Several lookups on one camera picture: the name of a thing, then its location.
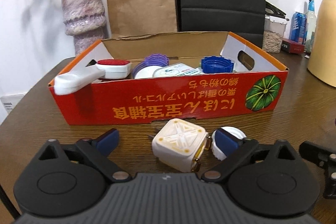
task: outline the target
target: pumpkin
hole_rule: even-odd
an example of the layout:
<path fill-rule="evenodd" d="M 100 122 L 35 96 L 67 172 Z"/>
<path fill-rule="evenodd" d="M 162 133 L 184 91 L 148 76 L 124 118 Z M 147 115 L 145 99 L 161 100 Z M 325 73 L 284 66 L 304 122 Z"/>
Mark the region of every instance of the pumpkin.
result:
<path fill-rule="evenodd" d="M 252 111 L 268 107 L 277 97 L 281 81 L 275 75 L 268 75 L 258 80 L 246 94 L 245 106 Z"/>

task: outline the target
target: wood grain tabletop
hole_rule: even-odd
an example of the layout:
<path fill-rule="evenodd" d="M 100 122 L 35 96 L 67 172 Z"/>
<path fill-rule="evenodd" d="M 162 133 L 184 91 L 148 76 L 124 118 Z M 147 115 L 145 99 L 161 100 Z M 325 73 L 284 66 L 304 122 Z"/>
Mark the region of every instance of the wood grain tabletop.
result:
<path fill-rule="evenodd" d="M 308 60 L 300 55 L 274 54 L 289 68 L 282 95 L 274 111 L 235 117 L 191 120 L 208 132 L 222 126 L 241 129 L 249 138 L 260 143 L 288 140 L 295 149 L 310 140 L 336 149 L 336 89 L 313 75 L 306 67 Z M 95 138 L 112 126 L 69 126 L 60 113 L 47 87 L 48 82 L 70 61 L 66 59 L 45 75 L 19 102 L 0 126 L 0 183 L 14 202 L 13 185 L 42 144 L 55 138 L 62 144 L 80 138 Z M 117 126 L 120 144 L 109 156 L 124 170 L 136 172 L 176 172 L 157 161 L 151 151 L 148 134 L 155 134 L 165 122 Z M 202 156 L 199 174 L 219 163 L 211 151 Z M 324 189 L 323 170 L 307 162 Z M 336 200 L 319 198 L 312 215 L 324 224 L 336 223 Z M 0 224 L 12 218 L 0 203 Z"/>

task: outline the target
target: ceramic vase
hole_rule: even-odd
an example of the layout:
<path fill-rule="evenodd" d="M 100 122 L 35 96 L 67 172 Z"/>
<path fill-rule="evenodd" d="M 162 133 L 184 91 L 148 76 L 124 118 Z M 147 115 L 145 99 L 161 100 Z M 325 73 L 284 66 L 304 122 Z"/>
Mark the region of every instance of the ceramic vase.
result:
<path fill-rule="evenodd" d="M 66 34 L 73 36 L 76 55 L 104 34 L 105 9 L 101 0 L 62 0 Z"/>
<path fill-rule="evenodd" d="M 336 87 L 336 0 L 322 0 L 308 70 Z"/>

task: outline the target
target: brown paper bag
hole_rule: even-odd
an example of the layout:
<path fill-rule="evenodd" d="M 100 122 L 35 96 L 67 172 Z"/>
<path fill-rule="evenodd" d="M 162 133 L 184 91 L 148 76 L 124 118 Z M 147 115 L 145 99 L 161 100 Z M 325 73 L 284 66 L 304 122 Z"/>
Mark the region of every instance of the brown paper bag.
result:
<path fill-rule="evenodd" d="M 107 0 L 113 37 L 177 32 L 175 0 Z"/>

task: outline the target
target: white square container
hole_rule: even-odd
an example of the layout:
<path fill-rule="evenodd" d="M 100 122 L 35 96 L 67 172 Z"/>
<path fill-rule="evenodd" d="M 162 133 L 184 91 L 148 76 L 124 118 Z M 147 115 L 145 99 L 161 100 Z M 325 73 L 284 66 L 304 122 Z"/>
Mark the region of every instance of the white square container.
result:
<path fill-rule="evenodd" d="M 285 18 L 265 16 L 264 39 L 262 41 L 262 49 L 265 52 L 280 52 L 286 25 Z"/>

